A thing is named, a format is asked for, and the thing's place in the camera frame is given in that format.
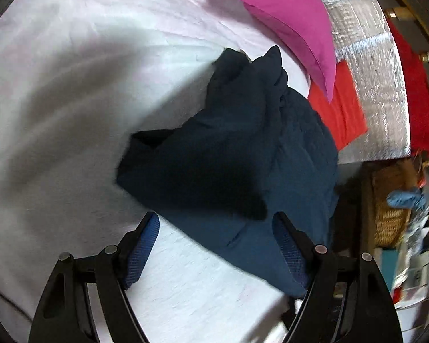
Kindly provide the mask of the navy blue puffer jacket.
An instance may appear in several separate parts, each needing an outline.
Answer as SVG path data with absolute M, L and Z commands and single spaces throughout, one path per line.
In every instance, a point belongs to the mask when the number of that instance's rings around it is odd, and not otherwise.
M 281 52 L 225 50 L 205 107 L 177 129 L 136 132 L 119 187 L 186 235 L 288 296 L 305 295 L 305 262 L 278 212 L 328 244 L 338 151 L 306 98 L 287 84 Z

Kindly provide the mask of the teal cardboard box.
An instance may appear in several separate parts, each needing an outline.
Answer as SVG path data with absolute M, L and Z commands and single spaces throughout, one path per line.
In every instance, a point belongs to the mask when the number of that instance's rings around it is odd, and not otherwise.
M 382 273 L 382 276 L 390 293 L 393 290 L 398 257 L 399 251 L 397 249 L 382 250 L 380 272 Z

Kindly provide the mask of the wicker basket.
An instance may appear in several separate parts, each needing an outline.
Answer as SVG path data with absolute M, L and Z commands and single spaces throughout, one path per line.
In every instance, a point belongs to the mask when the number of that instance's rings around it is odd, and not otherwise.
M 388 203 L 388 196 L 394 191 L 410 190 L 415 182 L 415 168 L 409 159 L 383 164 L 371 172 L 376 247 L 393 249 L 399 243 L 411 210 L 393 207 Z

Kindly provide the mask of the light blue cloth in basket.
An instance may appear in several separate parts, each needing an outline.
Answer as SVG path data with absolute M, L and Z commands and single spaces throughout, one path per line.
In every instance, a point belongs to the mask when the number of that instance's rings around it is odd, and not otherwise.
M 391 208 L 423 210 L 426 206 L 424 193 L 418 188 L 411 190 L 393 190 L 388 194 L 386 201 Z

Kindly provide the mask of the wooden side table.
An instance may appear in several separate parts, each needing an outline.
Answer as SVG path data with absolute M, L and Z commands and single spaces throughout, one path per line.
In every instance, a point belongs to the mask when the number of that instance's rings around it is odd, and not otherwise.
M 385 179 L 380 165 L 365 162 L 360 169 L 361 227 L 360 253 L 374 253 L 378 205 L 384 201 Z

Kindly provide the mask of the red pillow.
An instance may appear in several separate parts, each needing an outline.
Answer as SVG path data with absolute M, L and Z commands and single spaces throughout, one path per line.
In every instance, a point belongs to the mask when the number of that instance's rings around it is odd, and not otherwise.
M 326 99 L 313 81 L 307 100 L 329 129 L 338 151 L 368 132 L 367 120 L 346 60 L 337 63 L 332 101 Z

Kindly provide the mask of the red quilted blanket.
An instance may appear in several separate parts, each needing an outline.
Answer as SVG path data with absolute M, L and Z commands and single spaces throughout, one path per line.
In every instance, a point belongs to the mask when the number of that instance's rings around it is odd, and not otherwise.
M 419 55 L 387 20 L 398 48 L 408 101 L 412 154 L 429 152 L 429 82 Z

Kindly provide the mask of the white pink bed sheet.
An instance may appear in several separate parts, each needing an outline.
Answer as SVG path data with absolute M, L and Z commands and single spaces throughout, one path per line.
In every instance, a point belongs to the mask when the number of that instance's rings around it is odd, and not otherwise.
M 204 105 L 225 48 L 277 38 L 239 0 L 14 0 L 0 19 L 0 319 L 26 342 L 62 252 L 97 254 L 145 209 L 114 182 L 130 134 Z

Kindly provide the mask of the silver foil insulation panel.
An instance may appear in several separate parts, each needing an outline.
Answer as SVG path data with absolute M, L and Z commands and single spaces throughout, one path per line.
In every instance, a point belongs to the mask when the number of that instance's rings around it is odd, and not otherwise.
M 396 159 L 411 152 L 408 100 L 398 48 L 378 0 L 322 0 L 337 59 L 351 70 L 368 131 L 339 163 Z

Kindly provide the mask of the magenta pillow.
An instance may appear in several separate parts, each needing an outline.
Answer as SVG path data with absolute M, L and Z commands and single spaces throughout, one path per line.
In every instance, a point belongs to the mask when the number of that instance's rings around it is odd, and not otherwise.
M 332 23 L 321 0 L 241 0 L 300 60 L 310 78 L 332 101 L 337 60 Z

